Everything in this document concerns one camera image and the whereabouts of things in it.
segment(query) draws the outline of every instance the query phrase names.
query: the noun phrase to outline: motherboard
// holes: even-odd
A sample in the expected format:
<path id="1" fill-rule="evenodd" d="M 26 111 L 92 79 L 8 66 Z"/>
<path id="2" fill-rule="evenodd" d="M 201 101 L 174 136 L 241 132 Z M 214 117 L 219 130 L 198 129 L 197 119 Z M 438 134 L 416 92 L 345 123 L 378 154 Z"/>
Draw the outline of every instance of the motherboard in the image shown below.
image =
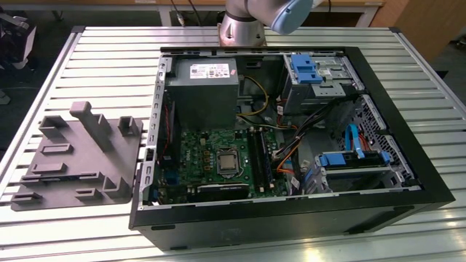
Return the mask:
<path id="1" fill-rule="evenodd" d="M 287 195 L 285 177 L 271 168 L 277 149 L 273 129 L 183 132 L 181 165 L 165 170 L 171 186 L 162 194 L 174 204 L 215 200 L 219 194 L 226 200 Z"/>

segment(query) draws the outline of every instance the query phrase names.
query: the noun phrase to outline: floor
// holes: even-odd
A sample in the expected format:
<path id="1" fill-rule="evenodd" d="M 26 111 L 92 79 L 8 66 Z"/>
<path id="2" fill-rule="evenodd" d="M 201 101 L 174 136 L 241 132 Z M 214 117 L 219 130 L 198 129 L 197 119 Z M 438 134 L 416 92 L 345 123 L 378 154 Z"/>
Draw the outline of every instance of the floor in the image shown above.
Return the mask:
<path id="1" fill-rule="evenodd" d="M 187 26 L 195 25 L 195 16 L 183 13 Z M 78 25 L 87 26 L 161 26 L 159 16 L 152 11 L 112 11 L 112 12 L 72 12 L 63 14 L 64 20 L 58 22 L 51 12 L 31 11 L 28 17 L 38 23 L 35 48 L 31 55 L 38 64 L 32 78 L 27 82 L 0 73 L 0 89 L 11 97 L 8 105 L 0 105 L 0 159 L 11 140 L 22 125 L 23 118 L 38 94 L 38 90 L 47 78 L 48 72 L 67 41 L 71 28 Z M 205 25 L 217 24 L 217 12 L 203 12 Z M 464 103 L 466 103 L 466 50 L 456 49 L 449 45 L 441 56 L 432 63 L 434 70 L 449 70 L 445 82 L 453 89 Z"/>

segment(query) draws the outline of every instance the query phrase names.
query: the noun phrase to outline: slotted worktable surface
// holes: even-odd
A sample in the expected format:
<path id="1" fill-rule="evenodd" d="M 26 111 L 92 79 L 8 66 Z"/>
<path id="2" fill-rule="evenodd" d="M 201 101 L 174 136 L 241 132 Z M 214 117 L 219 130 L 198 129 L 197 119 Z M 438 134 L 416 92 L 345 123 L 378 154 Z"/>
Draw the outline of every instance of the slotted worktable surface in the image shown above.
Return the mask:
<path id="1" fill-rule="evenodd" d="M 0 260 L 90 261 L 464 261 L 466 259 L 466 110 L 402 34 L 386 28 L 266 32 L 269 46 L 359 46 L 457 201 L 371 234 L 163 253 L 128 230 L 131 204 L 14 212 L 44 115 L 71 119 L 87 100 L 108 119 L 131 115 L 148 126 L 161 46 L 218 45 L 215 27 L 88 27 L 72 33 L 0 164 Z M 140 144 L 146 143 L 144 134 Z"/>

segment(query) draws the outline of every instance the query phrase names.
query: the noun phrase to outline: yellow wire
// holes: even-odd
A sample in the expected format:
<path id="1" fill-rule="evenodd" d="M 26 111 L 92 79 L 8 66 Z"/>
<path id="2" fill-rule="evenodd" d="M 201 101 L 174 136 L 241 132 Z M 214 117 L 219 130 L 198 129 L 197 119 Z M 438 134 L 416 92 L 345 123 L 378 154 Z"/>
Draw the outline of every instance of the yellow wire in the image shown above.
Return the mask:
<path id="1" fill-rule="evenodd" d="M 246 75 L 245 78 L 250 79 L 257 84 L 257 86 L 259 86 L 259 88 L 265 94 L 265 104 L 263 104 L 262 109 L 259 109 L 257 112 L 237 114 L 238 116 L 253 116 L 253 115 L 261 113 L 263 110 L 266 110 L 266 108 L 269 106 L 269 95 L 267 95 L 267 91 L 265 90 L 263 86 L 258 83 L 258 81 L 254 80 L 253 77 Z"/>

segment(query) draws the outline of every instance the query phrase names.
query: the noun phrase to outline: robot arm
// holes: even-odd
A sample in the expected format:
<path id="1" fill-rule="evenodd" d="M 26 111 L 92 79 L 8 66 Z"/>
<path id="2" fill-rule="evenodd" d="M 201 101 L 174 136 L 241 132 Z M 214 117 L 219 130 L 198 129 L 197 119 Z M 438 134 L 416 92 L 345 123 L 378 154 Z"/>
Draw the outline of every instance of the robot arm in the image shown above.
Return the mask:
<path id="1" fill-rule="evenodd" d="M 313 0 L 227 0 L 221 27 L 221 43 L 226 46 L 261 46 L 263 24 L 279 34 L 293 33 L 313 8 Z"/>

